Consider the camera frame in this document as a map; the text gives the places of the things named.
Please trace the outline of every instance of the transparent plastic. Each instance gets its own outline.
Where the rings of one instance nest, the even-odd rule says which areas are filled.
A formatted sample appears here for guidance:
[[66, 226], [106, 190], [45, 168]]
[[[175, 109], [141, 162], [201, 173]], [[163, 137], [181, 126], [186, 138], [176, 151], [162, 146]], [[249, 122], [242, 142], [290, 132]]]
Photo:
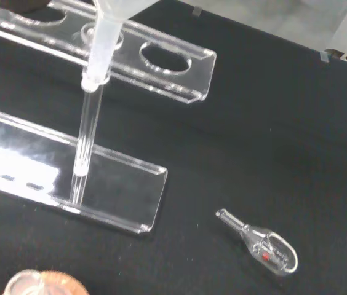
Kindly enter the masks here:
[[[124, 23], [156, 1], [95, 0], [94, 7], [75, 0], [52, 0], [47, 9], [61, 11], [62, 18], [49, 21], [0, 9], [0, 37], [82, 65], [85, 91], [78, 141], [0, 113], [0, 157], [21, 161], [33, 170], [26, 174], [27, 166], [15, 169], [15, 162], [8, 165], [3, 161], [1, 190], [136, 233], [151, 230], [167, 170], [94, 147], [104, 85], [116, 77], [192, 103], [205, 99], [216, 58], [211, 50], [138, 23]], [[177, 71], [154, 64], [152, 57], [143, 53], [148, 47], [182, 57], [187, 67]], [[36, 149], [35, 143], [42, 150]], [[53, 162], [46, 162], [47, 153]], [[42, 162], [35, 157], [42, 157]], [[68, 169], [71, 160], [72, 175]], [[44, 170], [50, 172], [38, 174]]]
[[[40, 22], [0, 9], [0, 37], [86, 67], [90, 51], [95, 45], [93, 38], [96, 7], [81, 1], [52, 0], [49, 8], [61, 10], [64, 18]], [[110, 43], [116, 42], [112, 40], [117, 33], [117, 30], [109, 33]], [[108, 39], [107, 32], [102, 31], [102, 35]], [[188, 69], [170, 71], [145, 60], [142, 48], [147, 46], [155, 46], [177, 55], [189, 65]], [[102, 60], [108, 63], [109, 57], [96, 60], [97, 64]], [[125, 21], [110, 63], [111, 77], [188, 104], [206, 99], [215, 60], [216, 53], [210, 49], [190, 44], [136, 22]]]
[[136, 234], [154, 225], [167, 169], [93, 145], [84, 197], [71, 199], [77, 139], [0, 112], [0, 191]]
[[251, 255], [267, 269], [280, 276], [296, 271], [297, 253], [280, 235], [245, 224], [226, 209], [218, 210], [216, 216], [241, 235]]

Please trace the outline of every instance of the acrylic base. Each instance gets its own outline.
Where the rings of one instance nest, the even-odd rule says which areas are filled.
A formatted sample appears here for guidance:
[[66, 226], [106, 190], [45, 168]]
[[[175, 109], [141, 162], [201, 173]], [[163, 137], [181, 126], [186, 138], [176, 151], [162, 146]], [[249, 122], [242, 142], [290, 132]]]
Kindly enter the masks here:
[[167, 169], [94, 146], [82, 203], [70, 202], [76, 138], [0, 112], [0, 191], [135, 233], [154, 224]]

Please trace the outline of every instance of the oval hole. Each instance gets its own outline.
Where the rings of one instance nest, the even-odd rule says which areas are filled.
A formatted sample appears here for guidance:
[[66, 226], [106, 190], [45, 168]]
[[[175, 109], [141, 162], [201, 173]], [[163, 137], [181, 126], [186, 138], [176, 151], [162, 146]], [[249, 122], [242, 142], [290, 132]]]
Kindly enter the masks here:
[[147, 66], [165, 74], [180, 74], [191, 66], [190, 58], [148, 42], [142, 45], [140, 56]]
[[44, 7], [32, 12], [18, 14], [17, 19], [29, 25], [56, 24], [64, 20], [65, 13], [51, 7]]

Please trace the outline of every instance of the black tablecloth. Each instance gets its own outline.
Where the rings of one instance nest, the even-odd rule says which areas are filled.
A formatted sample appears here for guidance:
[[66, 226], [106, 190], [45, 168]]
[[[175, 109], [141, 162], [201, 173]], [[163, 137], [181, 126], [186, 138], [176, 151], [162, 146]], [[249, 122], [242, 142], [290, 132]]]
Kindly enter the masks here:
[[[91, 294], [347, 294], [347, 64], [192, 10], [161, 1], [135, 19], [217, 52], [207, 100], [112, 81], [97, 130], [98, 144], [169, 169], [155, 231], [135, 237], [0, 193], [0, 292], [38, 269]], [[80, 72], [0, 41], [0, 111], [77, 135]], [[271, 275], [219, 208], [285, 237], [298, 272]]]

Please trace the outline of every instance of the clear acrylic stand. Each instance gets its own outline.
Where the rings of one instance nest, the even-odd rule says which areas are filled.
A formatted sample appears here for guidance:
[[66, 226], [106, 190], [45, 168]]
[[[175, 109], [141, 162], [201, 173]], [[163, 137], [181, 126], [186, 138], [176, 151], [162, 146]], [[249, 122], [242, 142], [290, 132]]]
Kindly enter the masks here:
[[[96, 9], [53, 0], [49, 9], [63, 18], [49, 22], [0, 9], [0, 37], [82, 65], [85, 90], [78, 139], [0, 112], [0, 190], [139, 234], [153, 228], [167, 169], [94, 144], [104, 84], [113, 77], [193, 103], [207, 96], [216, 54], [135, 22], [112, 23], [109, 11], [101, 13], [111, 7], [106, 1], [96, 0]], [[182, 57], [187, 67], [155, 65], [143, 54], [148, 47]], [[107, 61], [109, 71], [101, 66]]]

